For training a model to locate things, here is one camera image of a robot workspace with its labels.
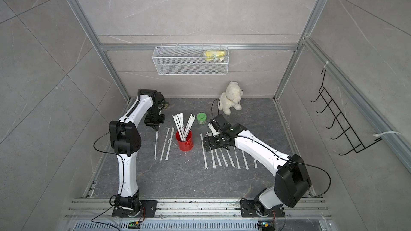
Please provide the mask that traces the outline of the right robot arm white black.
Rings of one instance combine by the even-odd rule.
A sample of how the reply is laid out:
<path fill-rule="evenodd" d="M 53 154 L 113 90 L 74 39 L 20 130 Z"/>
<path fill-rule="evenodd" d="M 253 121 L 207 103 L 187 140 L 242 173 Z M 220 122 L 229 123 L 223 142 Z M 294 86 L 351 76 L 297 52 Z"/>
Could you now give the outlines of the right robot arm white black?
<path fill-rule="evenodd" d="M 254 199 L 252 210 L 261 217 L 280 205 L 295 207 L 311 187 L 304 160 L 289 156 L 254 136 L 241 124 L 231 125 L 221 114 L 211 119 L 212 135 L 203 138 L 205 151 L 238 148 L 262 164 L 275 177 L 272 187 L 263 189 Z"/>

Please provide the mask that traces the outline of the red cup container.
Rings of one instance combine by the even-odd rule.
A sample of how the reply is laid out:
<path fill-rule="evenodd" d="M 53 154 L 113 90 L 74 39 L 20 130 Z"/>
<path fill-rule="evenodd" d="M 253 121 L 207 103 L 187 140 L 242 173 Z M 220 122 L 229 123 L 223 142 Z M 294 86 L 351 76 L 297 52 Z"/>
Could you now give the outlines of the red cup container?
<path fill-rule="evenodd" d="M 178 142 L 178 147 L 179 147 L 179 149 L 180 149 L 181 151 L 187 152 L 187 151 L 192 150 L 193 145 L 194 145 L 193 139 L 192 139 L 192 131 L 189 131 L 189 133 L 188 133 L 187 138 L 186 138 L 185 141 L 182 141 L 182 140 L 180 139 L 179 132 L 177 132 L 177 133 L 175 134 L 175 137 L 176 137 L 177 142 Z"/>

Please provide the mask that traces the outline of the bundle of white straws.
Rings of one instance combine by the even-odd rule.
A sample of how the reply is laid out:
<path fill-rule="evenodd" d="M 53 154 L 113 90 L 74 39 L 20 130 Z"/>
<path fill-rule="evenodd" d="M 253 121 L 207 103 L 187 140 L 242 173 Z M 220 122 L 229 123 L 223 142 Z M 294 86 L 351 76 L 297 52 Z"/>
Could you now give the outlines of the bundle of white straws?
<path fill-rule="evenodd" d="M 173 119 L 180 139 L 182 141 L 187 141 L 188 134 L 191 131 L 192 125 L 195 121 L 195 116 L 190 114 L 188 121 L 186 123 L 184 122 L 183 113 L 173 115 Z"/>

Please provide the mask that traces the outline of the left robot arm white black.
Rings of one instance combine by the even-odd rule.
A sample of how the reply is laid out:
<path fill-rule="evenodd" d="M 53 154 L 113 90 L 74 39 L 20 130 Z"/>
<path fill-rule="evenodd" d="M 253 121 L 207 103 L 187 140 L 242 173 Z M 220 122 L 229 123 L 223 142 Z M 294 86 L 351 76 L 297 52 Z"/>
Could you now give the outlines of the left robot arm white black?
<path fill-rule="evenodd" d="M 109 124 L 110 143 L 119 165 L 119 188 L 114 207 L 128 217 L 138 216 L 142 211 L 136 175 L 137 154 L 142 145 L 138 125 L 144 120 L 146 126 L 158 130 L 165 120 L 161 113 L 165 105 L 161 92 L 139 89 L 131 108 Z"/>

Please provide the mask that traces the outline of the white straw eleventh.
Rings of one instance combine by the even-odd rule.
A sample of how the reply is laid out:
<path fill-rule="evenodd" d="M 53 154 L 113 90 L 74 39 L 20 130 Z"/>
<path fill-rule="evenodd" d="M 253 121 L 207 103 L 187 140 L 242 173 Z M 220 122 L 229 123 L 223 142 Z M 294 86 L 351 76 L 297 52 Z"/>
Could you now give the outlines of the white straw eleventh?
<path fill-rule="evenodd" d="M 154 149 L 154 159 L 157 159 L 157 144 L 158 144 L 158 130 L 156 130 L 155 136 L 155 149 Z"/>

